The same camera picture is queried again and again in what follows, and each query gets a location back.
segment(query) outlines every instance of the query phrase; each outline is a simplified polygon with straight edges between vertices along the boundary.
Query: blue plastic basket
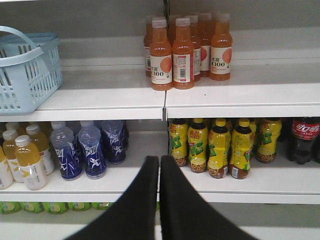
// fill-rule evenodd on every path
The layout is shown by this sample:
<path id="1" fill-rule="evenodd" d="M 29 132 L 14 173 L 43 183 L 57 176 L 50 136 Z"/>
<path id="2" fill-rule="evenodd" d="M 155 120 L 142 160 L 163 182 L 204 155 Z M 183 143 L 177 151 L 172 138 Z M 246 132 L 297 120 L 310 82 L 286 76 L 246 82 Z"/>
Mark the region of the blue plastic basket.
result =
<path id="1" fill-rule="evenodd" d="M 0 37 L 0 116 L 31 113 L 62 85 L 60 39 L 52 32 L 0 31 L 11 33 Z"/>

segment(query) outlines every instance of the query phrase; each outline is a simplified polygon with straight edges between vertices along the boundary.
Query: bottle cap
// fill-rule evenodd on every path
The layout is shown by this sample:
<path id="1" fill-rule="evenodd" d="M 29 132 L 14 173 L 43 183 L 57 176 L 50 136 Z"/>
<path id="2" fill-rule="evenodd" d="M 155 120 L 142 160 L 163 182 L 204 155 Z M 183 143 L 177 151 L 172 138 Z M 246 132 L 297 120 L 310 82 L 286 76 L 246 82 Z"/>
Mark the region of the bottle cap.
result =
<path id="1" fill-rule="evenodd" d="M 215 20 L 220 23 L 227 23 L 230 21 L 230 13 L 218 13 Z"/>
<path id="2" fill-rule="evenodd" d="M 196 124 L 201 124 L 204 122 L 204 119 L 203 118 L 194 118 L 193 121 L 196 123 Z"/>
<path id="3" fill-rule="evenodd" d="M 18 133 L 15 129 L 7 130 L 2 133 L 4 140 L 12 140 L 18 137 Z"/>
<path id="4" fill-rule="evenodd" d="M 21 135 L 15 139 L 15 145 L 17 147 L 24 147 L 31 143 L 30 137 L 28 135 Z"/>
<path id="5" fill-rule="evenodd" d="M 191 24 L 196 24 L 198 22 L 198 15 L 187 15 L 185 18 L 190 18 Z"/>
<path id="6" fill-rule="evenodd" d="M 224 118 L 217 118 L 215 120 L 215 125 L 218 127 L 224 127 L 226 125 L 226 119 Z"/>
<path id="7" fill-rule="evenodd" d="M 7 130 L 11 130 L 11 129 L 17 130 L 18 128 L 20 128 L 20 124 L 19 124 L 18 122 L 16 122 L 16 121 L 7 122 L 7 123 L 5 124 L 5 128 L 6 128 Z"/>
<path id="8" fill-rule="evenodd" d="M 188 17 L 179 17 L 175 20 L 175 25 L 177 27 L 188 27 L 190 26 L 190 18 Z"/>
<path id="9" fill-rule="evenodd" d="M 211 12 L 201 12 L 199 14 L 199 20 L 200 21 L 211 21 Z"/>
<path id="10" fill-rule="evenodd" d="M 249 127 L 249 124 L 250 124 L 250 121 L 248 118 L 240 118 L 239 119 L 239 126 L 240 127 L 246 128 L 246 127 Z"/>
<path id="11" fill-rule="evenodd" d="M 80 121 L 81 127 L 89 127 L 94 125 L 94 121 Z"/>
<path id="12" fill-rule="evenodd" d="M 152 19 L 152 27 L 154 29 L 163 29 L 167 27 L 167 20 L 165 18 Z"/>
<path id="13" fill-rule="evenodd" d="M 51 126 L 53 129 L 60 129 L 66 126 L 65 121 L 52 121 Z"/>
<path id="14" fill-rule="evenodd" d="M 32 124 L 27 126 L 25 130 L 28 135 L 35 135 L 40 132 L 40 127 L 38 124 Z"/>

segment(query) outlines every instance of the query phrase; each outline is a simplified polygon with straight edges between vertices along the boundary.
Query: plastic bottle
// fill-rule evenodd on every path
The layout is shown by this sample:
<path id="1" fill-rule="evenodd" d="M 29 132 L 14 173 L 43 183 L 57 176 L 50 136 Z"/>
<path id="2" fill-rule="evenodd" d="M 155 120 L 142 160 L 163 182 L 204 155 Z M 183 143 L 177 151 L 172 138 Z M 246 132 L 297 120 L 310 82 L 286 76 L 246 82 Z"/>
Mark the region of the plastic bottle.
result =
<path id="1" fill-rule="evenodd" d="M 263 118 L 259 127 L 259 142 L 256 159 L 264 164 L 272 163 L 277 155 L 277 140 L 282 123 L 278 117 Z"/>
<path id="2" fill-rule="evenodd" d="M 193 43 L 193 79 L 197 82 L 201 78 L 201 39 L 198 35 L 198 15 L 187 15 L 190 18 L 190 35 Z"/>
<path id="3" fill-rule="evenodd" d="M 203 118 L 194 118 L 188 129 L 189 168 L 195 173 L 202 173 L 207 167 L 206 149 L 208 128 Z"/>
<path id="4" fill-rule="evenodd" d="M 105 155 L 112 164 L 120 164 L 126 158 L 123 134 L 124 124 L 122 120 L 104 120 L 101 123 L 103 132 L 103 147 Z"/>
<path id="5" fill-rule="evenodd" d="M 77 179 L 82 173 L 80 160 L 76 154 L 75 137 L 64 121 L 52 121 L 51 142 L 59 158 L 60 173 L 65 180 Z"/>
<path id="6" fill-rule="evenodd" d="M 18 137 L 18 133 L 16 130 L 11 129 L 4 131 L 3 134 L 3 152 L 4 155 L 7 158 L 8 165 L 10 167 L 13 179 L 18 183 L 24 183 L 25 180 L 22 177 L 22 174 L 20 172 L 20 167 L 18 160 L 16 158 L 16 142 L 15 139 Z"/>
<path id="7" fill-rule="evenodd" d="M 291 136 L 287 148 L 290 161 L 305 164 L 312 158 L 312 145 L 319 134 L 317 117 L 295 117 L 292 121 Z"/>
<path id="8" fill-rule="evenodd" d="M 46 135 L 40 131 L 38 124 L 29 125 L 25 130 L 30 136 L 31 141 L 38 148 L 46 175 L 51 174 L 55 169 L 55 163 L 51 158 L 50 147 Z"/>
<path id="9" fill-rule="evenodd" d="M 211 39 L 210 78 L 217 81 L 230 79 L 233 39 L 229 33 L 229 13 L 216 15 L 215 33 Z"/>
<path id="10" fill-rule="evenodd" d="M 0 190 L 9 187 L 13 181 L 14 178 L 12 177 L 8 160 L 0 146 Z"/>
<path id="11" fill-rule="evenodd" d="M 7 130 L 16 130 L 16 132 L 18 133 L 19 136 L 21 135 L 26 135 L 26 131 L 20 126 L 19 122 L 7 122 L 5 124 L 5 128 Z"/>
<path id="12" fill-rule="evenodd" d="M 199 36 L 201 39 L 201 77 L 210 76 L 211 64 L 211 13 L 203 12 L 199 14 Z"/>
<path id="13" fill-rule="evenodd" d="M 170 90 L 173 86 L 172 53 L 165 19 L 152 20 L 150 56 L 152 88 L 157 91 Z"/>
<path id="14" fill-rule="evenodd" d="M 18 136 L 15 145 L 15 156 L 26 187 L 30 190 L 43 188 L 47 184 L 47 177 L 37 146 L 28 135 Z"/>
<path id="15" fill-rule="evenodd" d="M 183 118 L 175 118 L 170 125 L 171 156 L 179 167 L 188 160 L 188 124 Z"/>
<path id="16" fill-rule="evenodd" d="M 22 209 L 29 213 L 38 214 L 44 210 L 44 206 L 38 201 L 23 201 L 20 204 Z"/>
<path id="17" fill-rule="evenodd" d="M 250 171 L 250 157 L 254 138 L 248 118 L 240 118 L 231 135 L 231 159 L 228 172 L 236 179 L 244 179 Z"/>
<path id="18" fill-rule="evenodd" d="M 190 18 L 175 20 L 176 37 L 172 46 L 173 86 L 190 89 L 194 86 L 194 44 L 190 36 Z"/>
<path id="19" fill-rule="evenodd" d="M 101 132 L 94 121 L 80 121 L 78 139 L 84 153 L 85 173 L 90 179 L 100 179 L 106 173 L 106 162 L 101 146 Z"/>
<path id="20" fill-rule="evenodd" d="M 215 179 L 221 179 L 228 173 L 228 151 L 231 135 L 226 126 L 224 118 L 215 120 L 208 136 L 210 157 L 208 160 L 208 172 Z"/>
<path id="21" fill-rule="evenodd" d="M 0 214 L 14 214 L 21 210 L 18 201 L 0 201 Z"/>

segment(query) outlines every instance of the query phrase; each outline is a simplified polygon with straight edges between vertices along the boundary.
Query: shelf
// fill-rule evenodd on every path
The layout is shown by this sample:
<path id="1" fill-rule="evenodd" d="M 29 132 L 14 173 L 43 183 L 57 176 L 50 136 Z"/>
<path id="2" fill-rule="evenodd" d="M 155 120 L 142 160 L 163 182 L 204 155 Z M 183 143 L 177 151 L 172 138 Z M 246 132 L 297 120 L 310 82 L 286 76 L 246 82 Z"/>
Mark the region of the shelf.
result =
<path id="1" fill-rule="evenodd" d="M 118 165 L 107 165 L 104 177 L 91 180 L 85 173 L 73 181 L 65 181 L 59 169 L 48 176 L 47 185 L 37 191 L 14 182 L 0 191 L 0 201 L 17 202 L 115 202 L 131 184 L 148 155 L 167 154 L 165 131 L 131 131 L 126 159 Z"/>
<path id="2" fill-rule="evenodd" d="M 319 204 L 320 164 L 314 161 L 298 165 L 284 157 L 280 144 L 273 163 L 251 160 L 251 171 L 242 180 L 227 175 L 215 179 L 208 172 L 194 173 L 188 166 L 182 172 L 207 202 Z"/>
<path id="3" fill-rule="evenodd" d="M 10 121 L 162 119 L 164 91 L 152 89 L 140 66 L 63 67 L 63 84 L 31 114 Z"/>

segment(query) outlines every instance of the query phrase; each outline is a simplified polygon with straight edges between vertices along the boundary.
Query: orange juice bottle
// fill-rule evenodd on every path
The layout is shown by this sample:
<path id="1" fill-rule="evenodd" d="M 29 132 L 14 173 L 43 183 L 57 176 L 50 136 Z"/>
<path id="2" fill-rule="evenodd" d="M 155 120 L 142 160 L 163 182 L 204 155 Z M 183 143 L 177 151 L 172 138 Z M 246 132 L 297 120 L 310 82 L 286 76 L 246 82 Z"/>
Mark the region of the orange juice bottle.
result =
<path id="1" fill-rule="evenodd" d="M 176 19 L 181 18 L 181 15 L 169 15 L 169 27 L 168 27 L 168 38 L 170 41 L 171 46 L 174 45 L 174 42 L 176 40 Z"/>
<path id="2" fill-rule="evenodd" d="M 201 39 L 198 35 L 198 15 L 187 15 L 190 18 L 190 35 L 193 42 L 193 79 L 195 82 L 201 78 Z"/>
<path id="3" fill-rule="evenodd" d="M 15 145 L 15 156 L 25 185 L 30 190 L 43 188 L 47 184 L 47 178 L 38 148 L 28 135 L 18 136 Z"/>
<path id="4" fill-rule="evenodd" d="M 152 20 L 150 54 L 152 88 L 157 91 L 170 90 L 172 88 L 172 54 L 165 19 Z"/>
<path id="5" fill-rule="evenodd" d="M 215 34 L 211 39 L 210 78 L 224 81 L 230 78 L 232 43 L 229 33 L 229 13 L 216 15 Z"/>
<path id="6" fill-rule="evenodd" d="M 194 86 L 194 44 L 190 36 L 190 18 L 180 17 L 175 21 L 176 35 L 172 46 L 173 86 L 190 89 Z"/>
<path id="7" fill-rule="evenodd" d="M 18 183 L 23 183 L 25 180 L 21 175 L 20 167 L 18 164 L 18 160 L 16 158 L 16 142 L 15 139 L 18 137 L 18 133 L 16 130 L 11 129 L 4 131 L 3 134 L 3 151 L 8 159 L 9 168 L 11 170 L 13 179 Z"/>
<path id="8" fill-rule="evenodd" d="M 201 39 L 201 77 L 210 76 L 211 54 L 211 13 L 199 14 L 199 35 Z"/>
<path id="9" fill-rule="evenodd" d="M 30 136 L 31 141 L 38 148 L 46 175 L 51 174 L 55 169 L 55 164 L 51 158 L 50 147 L 46 135 L 40 131 L 38 124 L 29 125 L 25 130 Z"/>
<path id="10" fill-rule="evenodd" d="M 5 124 L 5 128 L 7 130 L 12 130 L 12 129 L 16 130 L 16 132 L 18 133 L 19 136 L 27 134 L 26 131 L 20 126 L 19 122 L 15 122 L 15 121 L 14 122 L 7 122 Z"/>

